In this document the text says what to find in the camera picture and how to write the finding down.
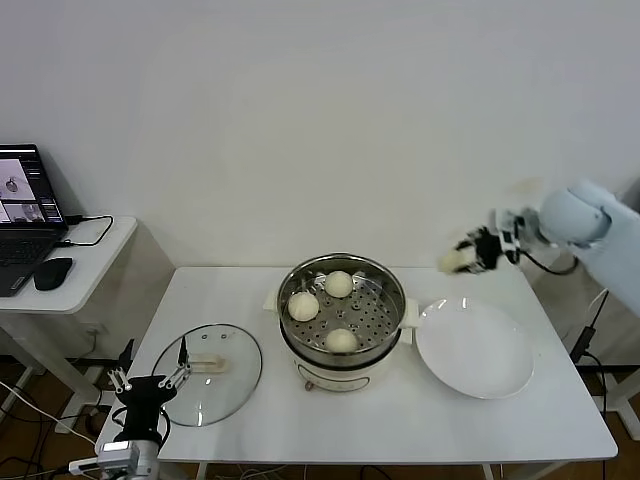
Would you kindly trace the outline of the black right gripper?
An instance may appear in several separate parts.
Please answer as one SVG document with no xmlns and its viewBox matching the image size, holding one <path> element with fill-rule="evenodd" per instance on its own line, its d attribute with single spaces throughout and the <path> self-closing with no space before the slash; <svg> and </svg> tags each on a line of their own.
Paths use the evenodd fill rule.
<svg viewBox="0 0 640 480">
<path fill-rule="evenodd" d="M 466 237 L 459 241 L 454 247 L 455 250 L 473 248 L 475 251 L 475 262 L 456 267 L 454 274 L 481 274 L 493 271 L 498 266 L 498 261 L 503 255 L 500 239 L 492 234 L 486 227 L 479 227 L 466 234 Z"/>
</svg>

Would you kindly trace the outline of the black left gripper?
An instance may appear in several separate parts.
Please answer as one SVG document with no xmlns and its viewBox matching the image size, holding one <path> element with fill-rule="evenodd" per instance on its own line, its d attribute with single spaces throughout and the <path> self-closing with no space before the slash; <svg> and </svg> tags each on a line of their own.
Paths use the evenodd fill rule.
<svg viewBox="0 0 640 480">
<path fill-rule="evenodd" d="M 134 377 L 129 381 L 127 374 L 133 363 L 134 342 L 134 338 L 127 342 L 116 366 L 108 371 L 116 398 L 126 412 L 124 426 L 114 439 L 161 440 L 157 427 L 162 407 L 176 397 L 176 389 L 191 375 L 186 338 L 181 337 L 177 365 L 170 375 Z"/>
</svg>

